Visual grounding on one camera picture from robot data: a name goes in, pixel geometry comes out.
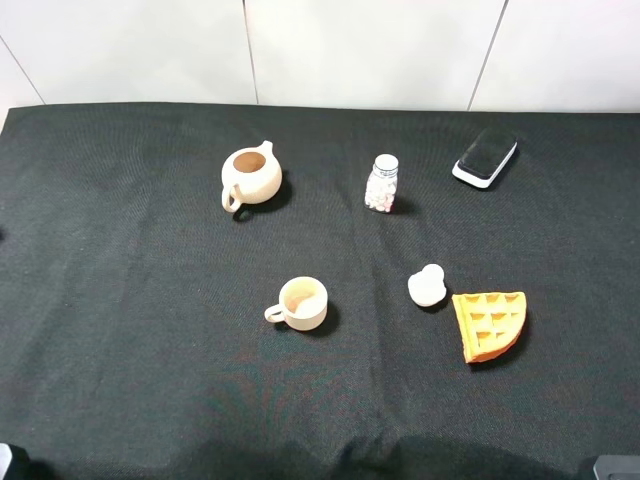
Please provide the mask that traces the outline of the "grey object bottom right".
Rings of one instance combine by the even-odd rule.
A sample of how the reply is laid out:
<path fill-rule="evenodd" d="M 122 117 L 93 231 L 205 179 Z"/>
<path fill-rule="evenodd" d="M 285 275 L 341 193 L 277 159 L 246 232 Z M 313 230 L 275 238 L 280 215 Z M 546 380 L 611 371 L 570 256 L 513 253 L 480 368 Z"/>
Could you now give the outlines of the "grey object bottom right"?
<path fill-rule="evenodd" d="M 580 466 L 577 479 L 639 480 L 638 455 L 600 455 L 586 459 Z"/>

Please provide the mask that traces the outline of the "cream ceramic cup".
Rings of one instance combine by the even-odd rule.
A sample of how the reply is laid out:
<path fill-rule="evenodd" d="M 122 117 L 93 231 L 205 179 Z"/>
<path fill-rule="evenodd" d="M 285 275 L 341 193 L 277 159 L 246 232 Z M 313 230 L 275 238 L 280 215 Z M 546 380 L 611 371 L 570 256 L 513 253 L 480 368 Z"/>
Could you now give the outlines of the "cream ceramic cup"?
<path fill-rule="evenodd" d="M 319 280 L 300 276 L 286 282 L 280 292 L 278 303 L 267 308 L 267 322 L 286 323 L 297 331 L 310 331 L 319 327 L 327 316 L 328 292 Z"/>

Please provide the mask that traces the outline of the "glass pill bottle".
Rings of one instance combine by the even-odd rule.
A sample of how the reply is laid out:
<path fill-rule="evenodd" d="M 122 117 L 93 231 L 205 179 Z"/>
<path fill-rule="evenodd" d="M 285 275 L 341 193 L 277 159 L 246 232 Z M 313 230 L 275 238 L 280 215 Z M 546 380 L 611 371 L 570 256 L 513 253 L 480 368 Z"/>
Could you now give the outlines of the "glass pill bottle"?
<path fill-rule="evenodd" d="M 397 193 L 399 161 L 391 154 L 378 155 L 368 177 L 364 203 L 371 210 L 390 213 Z"/>

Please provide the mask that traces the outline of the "cream ceramic teapot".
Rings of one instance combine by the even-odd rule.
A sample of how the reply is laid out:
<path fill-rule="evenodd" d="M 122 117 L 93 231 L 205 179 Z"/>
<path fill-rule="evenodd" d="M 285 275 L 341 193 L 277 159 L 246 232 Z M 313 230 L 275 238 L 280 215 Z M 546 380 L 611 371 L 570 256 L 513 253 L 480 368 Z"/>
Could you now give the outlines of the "cream ceramic teapot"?
<path fill-rule="evenodd" d="M 231 154 L 221 170 L 222 207 L 237 212 L 244 204 L 259 204 L 270 200 L 279 191 L 282 169 L 273 153 L 273 143 L 265 140 L 257 147 L 248 147 Z"/>

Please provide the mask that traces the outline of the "black and white eraser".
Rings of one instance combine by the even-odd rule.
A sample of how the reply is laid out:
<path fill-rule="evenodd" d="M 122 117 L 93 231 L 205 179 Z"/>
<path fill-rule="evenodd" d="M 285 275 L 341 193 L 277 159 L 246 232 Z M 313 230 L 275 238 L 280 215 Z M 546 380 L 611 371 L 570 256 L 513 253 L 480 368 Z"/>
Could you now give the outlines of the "black and white eraser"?
<path fill-rule="evenodd" d="M 475 188 L 487 189 L 514 156 L 517 139 L 507 130 L 484 129 L 455 162 L 452 175 Z"/>

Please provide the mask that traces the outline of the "orange waffle slice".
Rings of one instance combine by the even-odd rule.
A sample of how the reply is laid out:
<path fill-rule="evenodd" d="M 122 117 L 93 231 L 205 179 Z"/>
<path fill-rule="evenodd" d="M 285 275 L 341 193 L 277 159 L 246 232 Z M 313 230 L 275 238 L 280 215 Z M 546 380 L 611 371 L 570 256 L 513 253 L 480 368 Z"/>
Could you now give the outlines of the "orange waffle slice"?
<path fill-rule="evenodd" d="M 452 303 L 467 364 L 493 360 L 507 352 L 525 324 L 524 292 L 454 294 Z"/>

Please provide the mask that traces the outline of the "black table cloth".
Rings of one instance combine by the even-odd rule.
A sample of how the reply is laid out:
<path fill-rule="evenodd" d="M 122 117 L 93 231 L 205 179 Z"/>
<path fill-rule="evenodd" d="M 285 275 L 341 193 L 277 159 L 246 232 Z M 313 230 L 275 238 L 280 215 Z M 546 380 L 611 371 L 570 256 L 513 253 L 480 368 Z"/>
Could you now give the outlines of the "black table cloth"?
<path fill-rule="evenodd" d="M 637 456 L 638 116 L 11 110 L 1 441 L 23 479 Z"/>

